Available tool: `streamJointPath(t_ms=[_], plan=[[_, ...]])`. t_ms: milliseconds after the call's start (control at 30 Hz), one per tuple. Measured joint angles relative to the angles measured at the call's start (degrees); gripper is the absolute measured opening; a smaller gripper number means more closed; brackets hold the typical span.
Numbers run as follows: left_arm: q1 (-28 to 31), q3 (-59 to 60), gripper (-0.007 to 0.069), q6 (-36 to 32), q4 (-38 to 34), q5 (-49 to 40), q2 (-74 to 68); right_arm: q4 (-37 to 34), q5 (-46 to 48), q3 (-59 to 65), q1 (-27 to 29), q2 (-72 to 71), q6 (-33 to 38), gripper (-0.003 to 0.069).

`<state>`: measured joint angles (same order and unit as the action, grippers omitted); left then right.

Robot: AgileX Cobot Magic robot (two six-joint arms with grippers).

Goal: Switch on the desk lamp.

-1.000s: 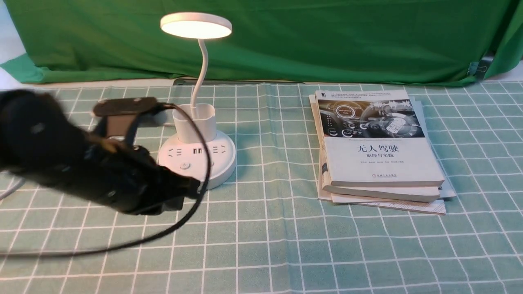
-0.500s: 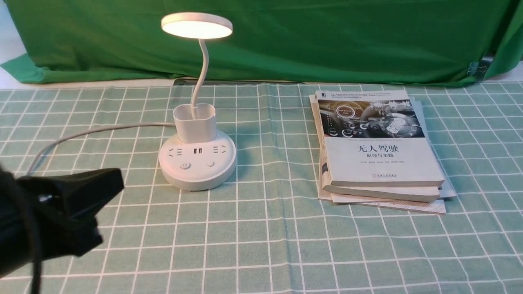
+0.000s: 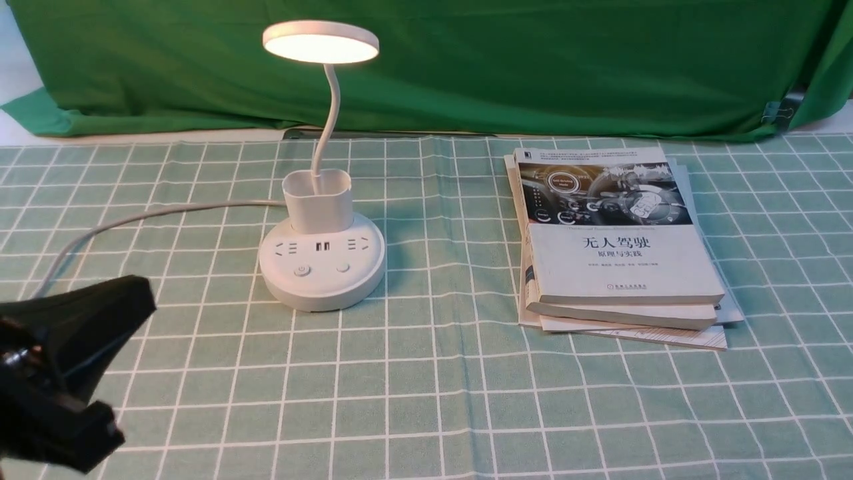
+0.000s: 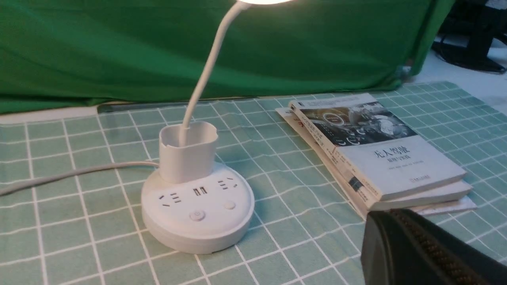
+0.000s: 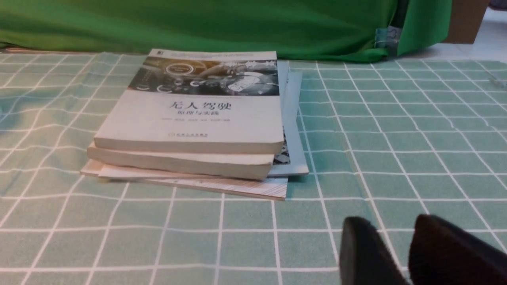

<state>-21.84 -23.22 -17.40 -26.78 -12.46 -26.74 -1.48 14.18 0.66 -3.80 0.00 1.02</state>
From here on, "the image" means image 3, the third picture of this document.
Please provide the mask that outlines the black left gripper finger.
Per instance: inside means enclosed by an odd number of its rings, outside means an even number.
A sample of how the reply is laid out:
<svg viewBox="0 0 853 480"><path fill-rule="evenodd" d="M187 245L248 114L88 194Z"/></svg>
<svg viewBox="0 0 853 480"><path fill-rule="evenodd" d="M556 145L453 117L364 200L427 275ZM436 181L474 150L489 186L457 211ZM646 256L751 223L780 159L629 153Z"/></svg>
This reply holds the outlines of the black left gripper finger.
<svg viewBox="0 0 853 480"><path fill-rule="evenodd" d="M147 277L128 275L49 297L2 303L3 320L38 345L60 385L82 402L157 310Z"/></svg>

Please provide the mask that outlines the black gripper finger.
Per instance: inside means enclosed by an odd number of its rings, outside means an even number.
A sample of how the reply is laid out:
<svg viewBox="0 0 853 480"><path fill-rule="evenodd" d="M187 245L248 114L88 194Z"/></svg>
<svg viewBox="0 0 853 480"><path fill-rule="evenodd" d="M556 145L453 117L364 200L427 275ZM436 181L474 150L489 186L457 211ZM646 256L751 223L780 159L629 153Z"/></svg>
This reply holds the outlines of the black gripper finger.
<svg viewBox="0 0 853 480"><path fill-rule="evenodd" d="M2 459L88 474L125 444L112 407L103 402L46 395L13 373L2 374L1 386Z"/></svg>

